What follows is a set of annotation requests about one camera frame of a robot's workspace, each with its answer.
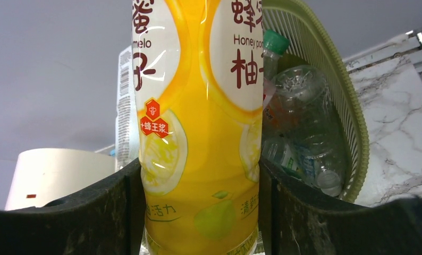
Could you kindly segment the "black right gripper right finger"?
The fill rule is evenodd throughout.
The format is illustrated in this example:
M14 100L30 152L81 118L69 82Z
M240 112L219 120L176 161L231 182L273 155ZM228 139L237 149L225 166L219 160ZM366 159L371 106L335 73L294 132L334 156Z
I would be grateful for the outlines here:
M266 254L422 254L422 198L363 207L327 196L265 159L259 167Z

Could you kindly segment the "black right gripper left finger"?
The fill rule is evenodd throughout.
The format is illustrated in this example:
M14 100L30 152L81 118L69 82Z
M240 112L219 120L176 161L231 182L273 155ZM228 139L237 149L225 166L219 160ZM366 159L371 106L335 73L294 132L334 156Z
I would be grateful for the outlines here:
M0 254L138 254L146 201L141 165L42 207L0 211Z

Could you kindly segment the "round cream drawer cabinet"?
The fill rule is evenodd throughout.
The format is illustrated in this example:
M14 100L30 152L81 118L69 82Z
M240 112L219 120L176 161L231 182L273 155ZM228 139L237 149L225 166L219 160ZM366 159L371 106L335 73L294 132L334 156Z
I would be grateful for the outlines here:
M115 158L91 151L39 148L18 156L5 210L43 207L115 172Z

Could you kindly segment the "dark green label clear bottle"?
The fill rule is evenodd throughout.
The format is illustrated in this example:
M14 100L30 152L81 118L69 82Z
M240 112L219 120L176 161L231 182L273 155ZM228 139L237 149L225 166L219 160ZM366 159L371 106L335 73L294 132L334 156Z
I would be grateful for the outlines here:
M268 108L275 130L288 138L305 181L338 197L349 159L325 74L299 65L277 74L273 85L276 91Z

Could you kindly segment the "green cap water bottle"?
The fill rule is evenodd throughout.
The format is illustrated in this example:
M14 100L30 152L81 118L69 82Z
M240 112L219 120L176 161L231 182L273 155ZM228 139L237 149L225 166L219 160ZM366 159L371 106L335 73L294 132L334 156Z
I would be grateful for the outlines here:
M277 75L278 61L288 49L290 41L274 30L266 30L263 39L264 78L272 81Z

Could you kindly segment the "green mesh waste bin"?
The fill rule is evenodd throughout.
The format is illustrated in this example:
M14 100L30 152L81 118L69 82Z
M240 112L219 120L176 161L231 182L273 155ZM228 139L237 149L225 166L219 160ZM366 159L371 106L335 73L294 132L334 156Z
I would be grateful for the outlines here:
M279 71L308 64L326 75L351 158L340 199L354 203L367 175L369 139L358 96L338 50L304 1L264 1L263 25L291 43L279 60Z

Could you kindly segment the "yellow juice bottle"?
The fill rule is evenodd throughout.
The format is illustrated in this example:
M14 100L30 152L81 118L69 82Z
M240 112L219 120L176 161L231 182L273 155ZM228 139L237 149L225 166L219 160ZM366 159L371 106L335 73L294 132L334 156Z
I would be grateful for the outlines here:
M132 66L151 254L253 254L261 1L133 1Z

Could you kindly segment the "white blue label tea bottle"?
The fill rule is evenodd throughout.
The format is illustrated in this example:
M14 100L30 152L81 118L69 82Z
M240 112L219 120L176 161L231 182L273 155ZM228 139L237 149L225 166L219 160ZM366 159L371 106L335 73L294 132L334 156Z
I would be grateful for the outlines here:
M139 128L133 84L132 48L119 54L115 120L116 170L135 160L139 155Z

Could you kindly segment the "blue green label lemon bottle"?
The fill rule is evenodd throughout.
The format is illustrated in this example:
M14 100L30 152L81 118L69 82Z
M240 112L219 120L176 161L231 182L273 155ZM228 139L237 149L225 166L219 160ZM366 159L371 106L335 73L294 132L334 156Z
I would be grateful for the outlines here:
M281 167L286 173L316 186L316 166L310 149L299 139L280 135L263 140L261 155L271 163Z

